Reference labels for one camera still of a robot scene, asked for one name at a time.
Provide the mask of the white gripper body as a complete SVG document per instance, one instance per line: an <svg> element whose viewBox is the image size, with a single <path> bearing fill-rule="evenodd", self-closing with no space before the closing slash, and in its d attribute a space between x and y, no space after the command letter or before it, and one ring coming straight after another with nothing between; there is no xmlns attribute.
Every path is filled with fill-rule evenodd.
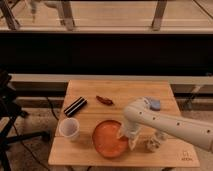
<svg viewBox="0 0 213 171"><path fill-rule="evenodd" d="M140 133L140 125L137 123L123 122L119 131L117 133L117 137L121 138L123 136L128 139L134 140L139 136Z"/></svg>

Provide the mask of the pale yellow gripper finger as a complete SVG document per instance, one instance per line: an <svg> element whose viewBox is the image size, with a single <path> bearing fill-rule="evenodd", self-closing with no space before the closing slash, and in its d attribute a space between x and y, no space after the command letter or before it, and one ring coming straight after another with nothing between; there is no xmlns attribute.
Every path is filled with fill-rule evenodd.
<svg viewBox="0 0 213 171"><path fill-rule="evenodd" d="M138 141L138 138L128 140L128 146L131 150L133 150L135 148L137 141Z"/></svg>

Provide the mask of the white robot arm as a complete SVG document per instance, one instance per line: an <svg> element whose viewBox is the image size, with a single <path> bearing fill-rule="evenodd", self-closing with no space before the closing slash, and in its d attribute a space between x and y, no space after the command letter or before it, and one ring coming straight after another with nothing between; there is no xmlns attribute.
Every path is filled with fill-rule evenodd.
<svg viewBox="0 0 213 171"><path fill-rule="evenodd" d="M144 97L125 106L118 137L135 139L141 126L145 125L213 153L213 124L162 114L151 110L150 107L150 102Z"/></svg>

